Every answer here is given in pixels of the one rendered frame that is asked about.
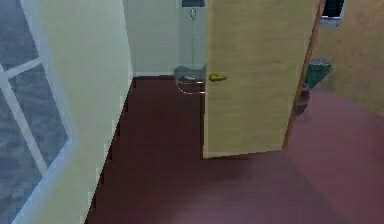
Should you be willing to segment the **green bin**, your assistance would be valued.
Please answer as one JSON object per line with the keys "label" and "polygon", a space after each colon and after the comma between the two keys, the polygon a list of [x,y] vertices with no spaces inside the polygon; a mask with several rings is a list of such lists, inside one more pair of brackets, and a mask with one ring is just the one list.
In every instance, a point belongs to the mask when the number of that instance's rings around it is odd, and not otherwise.
{"label": "green bin", "polygon": [[307,91],[312,90],[319,84],[332,70],[332,64],[321,58],[314,58],[310,61],[306,78],[304,81],[304,89]]}

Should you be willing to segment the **white framed window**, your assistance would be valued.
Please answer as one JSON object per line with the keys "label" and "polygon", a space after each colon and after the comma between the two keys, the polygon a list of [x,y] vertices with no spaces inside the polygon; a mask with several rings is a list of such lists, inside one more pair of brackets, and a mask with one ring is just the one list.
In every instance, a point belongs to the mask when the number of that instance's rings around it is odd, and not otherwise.
{"label": "white framed window", "polygon": [[38,0],[0,0],[0,224],[33,224],[76,143]]}

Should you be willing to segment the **pale wooden room door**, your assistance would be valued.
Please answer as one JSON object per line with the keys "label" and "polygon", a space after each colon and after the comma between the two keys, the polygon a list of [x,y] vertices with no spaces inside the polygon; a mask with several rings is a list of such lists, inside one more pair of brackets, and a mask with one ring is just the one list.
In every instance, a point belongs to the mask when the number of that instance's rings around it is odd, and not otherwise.
{"label": "pale wooden room door", "polygon": [[[204,158],[279,151],[325,0],[210,0]],[[211,82],[217,73],[225,81]]]}

